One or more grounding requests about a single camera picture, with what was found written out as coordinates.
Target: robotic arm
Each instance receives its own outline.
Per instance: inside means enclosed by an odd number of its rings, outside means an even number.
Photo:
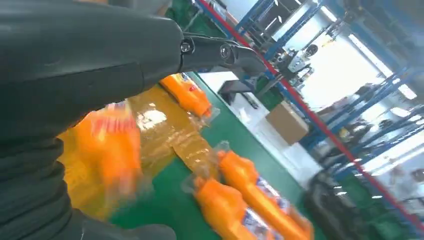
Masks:
[[[171,74],[218,65],[265,70],[250,48],[184,34],[170,19],[123,7],[3,0],[0,17],[0,102],[8,115],[0,143],[55,137],[89,111]]]
[[[184,34],[170,19],[64,0],[1,0],[0,58],[0,235],[8,240],[171,239],[136,238],[72,210],[57,135],[171,74],[265,70],[251,49]]]

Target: orange bottle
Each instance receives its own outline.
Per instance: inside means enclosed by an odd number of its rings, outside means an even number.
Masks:
[[[135,192],[142,169],[140,130],[125,102],[90,112],[74,128],[77,150],[99,166],[106,188]]]
[[[206,222],[224,240],[282,240],[243,201],[236,189],[214,178],[194,180],[194,197]]]
[[[198,117],[210,117],[212,104],[206,94],[185,73],[172,74],[160,81],[179,105]]]
[[[239,190],[246,203],[285,240],[312,239],[312,226],[292,209],[255,169],[252,161],[233,151],[219,151],[219,169],[226,183]]]

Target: green epoxy floor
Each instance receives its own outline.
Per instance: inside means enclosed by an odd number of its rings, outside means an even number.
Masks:
[[[190,76],[206,92],[211,103],[220,109],[220,114],[210,127],[202,130],[202,136],[213,147],[223,140],[229,141],[236,153],[252,160],[262,177],[314,222],[303,207],[303,189],[287,170],[256,140],[219,96],[196,74],[190,73]],[[175,158],[153,179],[153,194],[117,210],[110,221],[123,228],[135,228],[144,224],[165,224],[175,230],[179,240],[221,239],[203,220],[195,199],[181,190],[181,182],[190,174],[183,161]],[[318,227],[315,227],[315,239],[326,239]]]

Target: screw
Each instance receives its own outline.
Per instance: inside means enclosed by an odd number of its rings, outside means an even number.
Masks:
[[[223,58],[223,59],[226,59],[226,58],[228,58],[228,56],[230,55],[230,47],[228,46],[228,45],[222,45],[221,46],[221,50],[220,50],[220,53],[221,53],[221,57]]]
[[[192,46],[188,42],[181,43],[181,52],[187,53],[192,49]]]

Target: red pipe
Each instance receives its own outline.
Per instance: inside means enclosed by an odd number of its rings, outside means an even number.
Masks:
[[[240,36],[240,34],[233,29],[220,15],[218,15],[215,10],[209,6],[209,4],[205,0],[196,0],[198,3],[203,5],[218,21],[220,24],[224,26],[225,29],[227,29],[231,35],[241,44],[243,44],[245,47],[249,47],[249,44],[246,42],[246,40]],[[262,58],[263,62],[265,63],[268,70],[273,74],[277,74],[277,70],[274,69],[274,67],[260,54],[259,52],[256,52],[259,57]],[[321,121],[321,119],[312,112],[309,107],[305,104],[305,102],[302,100],[302,98],[299,96],[299,94],[296,92],[296,90],[289,84],[289,82],[283,78],[281,80],[281,84],[287,89],[287,91],[294,97],[294,99],[297,101],[297,103],[300,105],[300,107],[306,112],[307,115],[309,115],[310,119],[312,119],[318,127],[321,129],[323,133],[325,133],[331,141],[338,147],[338,149],[346,155],[347,159],[351,163],[354,164],[354,166],[358,169],[358,171],[368,179],[368,181],[376,187],[381,194],[386,198],[387,201],[389,201],[394,207],[400,210],[400,212],[404,215],[406,219],[408,219],[411,223],[413,223],[416,227],[424,231],[424,225],[421,224],[419,219],[415,216],[412,216],[409,214],[403,206],[399,205],[398,202],[395,200],[395,198],[392,197],[392,195],[387,192],[386,189],[377,181],[375,180],[371,175],[369,175],[367,172],[364,171],[362,166],[355,161],[355,157],[353,154],[343,145],[341,141],[328,129],[328,127]]]

